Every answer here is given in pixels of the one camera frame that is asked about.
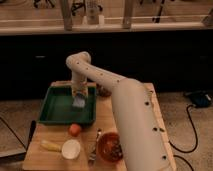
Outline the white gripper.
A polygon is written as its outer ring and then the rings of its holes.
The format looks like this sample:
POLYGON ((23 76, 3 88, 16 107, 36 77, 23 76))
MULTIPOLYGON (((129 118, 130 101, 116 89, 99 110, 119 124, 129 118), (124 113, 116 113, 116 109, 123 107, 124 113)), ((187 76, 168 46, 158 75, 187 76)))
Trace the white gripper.
POLYGON ((71 79, 72 96, 77 95, 77 91, 81 91, 85 98, 88 98, 87 78, 83 75, 74 74, 71 79))

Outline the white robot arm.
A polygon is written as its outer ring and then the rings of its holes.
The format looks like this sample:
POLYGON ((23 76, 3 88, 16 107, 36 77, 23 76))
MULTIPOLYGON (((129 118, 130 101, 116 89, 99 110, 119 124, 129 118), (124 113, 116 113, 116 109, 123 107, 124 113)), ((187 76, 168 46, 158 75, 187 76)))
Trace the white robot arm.
POLYGON ((91 65, 91 56, 80 52, 66 58, 74 89, 87 78, 111 92, 112 111, 127 171, 173 171, 147 88, 127 78, 91 65))

